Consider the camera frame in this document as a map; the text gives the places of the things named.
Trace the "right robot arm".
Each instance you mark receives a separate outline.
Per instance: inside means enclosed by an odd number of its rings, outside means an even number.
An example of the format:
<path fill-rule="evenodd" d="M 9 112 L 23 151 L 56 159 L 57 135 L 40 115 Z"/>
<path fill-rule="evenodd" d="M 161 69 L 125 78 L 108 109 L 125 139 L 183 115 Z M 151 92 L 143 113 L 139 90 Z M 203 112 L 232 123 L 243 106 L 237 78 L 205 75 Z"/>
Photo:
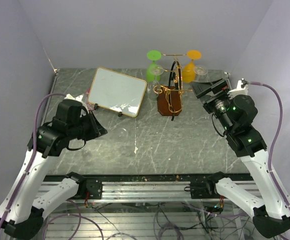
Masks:
<path fill-rule="evenodd" d="M 205 192 L 211 198 L 228 198 L 253 221 L 265 238 L 274 238 L 290 230 L 290 195 L 272 165 L 273 148 L 268 148 L 252 123 L 258 114 L 248 94 L 250 82 L 241 79 L 233 90 L 225 80 L 216 83 L 193 81 L 190 86 L 207 113 L 219 120 L 222 137 L 242 161 L 253 178 L 261 197 L 239 187 L 223 172 L 209 177 Z"/>

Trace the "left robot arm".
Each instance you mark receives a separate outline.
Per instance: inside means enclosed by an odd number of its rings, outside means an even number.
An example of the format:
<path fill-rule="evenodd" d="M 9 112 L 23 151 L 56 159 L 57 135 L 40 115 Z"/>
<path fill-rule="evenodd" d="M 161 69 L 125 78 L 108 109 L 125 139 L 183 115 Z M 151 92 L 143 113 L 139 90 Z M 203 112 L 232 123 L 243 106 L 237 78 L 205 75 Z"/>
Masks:
<path fill-rule="evenodd" d="M 0 230 L 14 239 L 30 240 L 40 231 L 48 215 L 64 201 L 80 199 L 87 193 L 87 180 L 70 172 L 47 193 L 37 192 L 52 165 L 72 140 L 87 142 L 107 134 L 82 96 L 67 95 L 52 121 L 34 126 L 21 170 L 0 205 Z"/>

